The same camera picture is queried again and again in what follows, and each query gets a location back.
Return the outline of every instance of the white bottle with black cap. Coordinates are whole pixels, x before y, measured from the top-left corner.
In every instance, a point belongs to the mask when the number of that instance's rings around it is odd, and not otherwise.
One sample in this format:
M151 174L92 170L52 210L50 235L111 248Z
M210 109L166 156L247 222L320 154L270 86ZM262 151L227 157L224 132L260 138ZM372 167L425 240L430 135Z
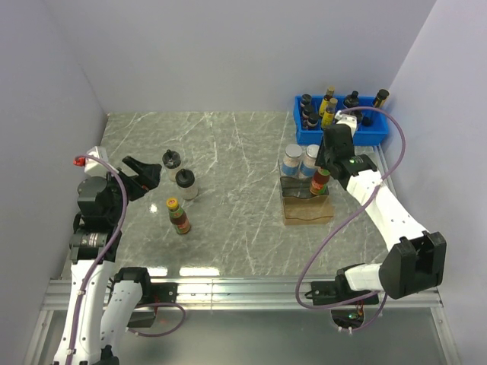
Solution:
M184 200L194 199L198 195L195 174L191 170L181 169L176 174L176 184Z
M181 156L176 151L167 150L162 156L162 163L166 167L167 177L170 181L176 181L176 173L181 170Z

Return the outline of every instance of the blue bin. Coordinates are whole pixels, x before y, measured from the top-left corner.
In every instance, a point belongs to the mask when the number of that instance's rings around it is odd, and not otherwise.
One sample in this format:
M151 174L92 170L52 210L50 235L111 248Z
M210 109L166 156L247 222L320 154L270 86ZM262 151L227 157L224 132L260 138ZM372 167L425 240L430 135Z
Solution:
M338 100L337 110L345 109L343 106L343 100L345 96L334 96ZM359 106L372 106L374 97L358 97L360 100ZM313 108L318 112L320 108L321 100L323 97L313 95L311 104ZM321 121L318 122L318 126L314 129L304 130L302 129L300 104L301 96L297 96L294 102L294 121L296 123L296 142L298 144L320 144L323 137L323 131L321 129ZM370 116L371 112L368 110L362 111L364 116ZM358 126L358 130L353 136L353 143L355 146L378 146L386 135L389 134L389 127L387 126L386 117L380 113L373 113L372 125L370 127Z

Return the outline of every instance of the yellow bottle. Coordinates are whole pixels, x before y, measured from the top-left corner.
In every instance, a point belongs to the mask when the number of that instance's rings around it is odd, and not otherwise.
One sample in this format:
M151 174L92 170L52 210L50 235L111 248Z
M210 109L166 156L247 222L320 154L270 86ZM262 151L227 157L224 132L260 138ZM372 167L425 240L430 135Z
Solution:
M318 110L318 114L320 114L320 117L323 118L323 116L325 115L326 103L329 102L334 93L335 88L333 86L328 87L328 90L326 90L326 94L323 97L323 100L321 100L320 109Z
M333 123L333 118L335 118L336 113L336 104L338 104L338 100L334 97L326 103L325 113L323 119L321 119L321 128L325 128L325 126Z

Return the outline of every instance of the gray wall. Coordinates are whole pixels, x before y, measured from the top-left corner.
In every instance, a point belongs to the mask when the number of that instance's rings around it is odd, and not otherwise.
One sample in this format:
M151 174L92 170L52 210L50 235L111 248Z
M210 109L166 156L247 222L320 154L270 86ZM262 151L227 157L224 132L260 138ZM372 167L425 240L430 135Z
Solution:
M438 0L391 87L407 137L393 176L404 205L447 239L440 287L463 363L485 363L487 2ZM399 137L387 140L390 165Z
M287 110L389 87L434 0L46 0L108 112Z
M105 115L40 0L0 2L0 53L0 362L19 364L68 251L73 157Z

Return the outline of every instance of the marble table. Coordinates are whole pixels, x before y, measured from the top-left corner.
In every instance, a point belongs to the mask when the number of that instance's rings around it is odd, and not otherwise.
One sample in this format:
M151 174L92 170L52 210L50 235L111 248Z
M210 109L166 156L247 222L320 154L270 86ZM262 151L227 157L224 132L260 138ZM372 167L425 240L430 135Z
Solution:
M174 149L199 184L199 196L183 202L192 229L177 235L166 200L179 197L163 171L161 184L129 204L117 267L146 266L152 274L180 276L298 275L323 238L358 203L336 181L329 184L335 217L328 224L285 226L278 158L295 142L291 113L114 113L102 146L110 162L131 173L126 155L161 163ZM372 148L357 148L376 160ZM311 274L334 275L359 262L382 262L387 250L366 214L350 223L325 248Z

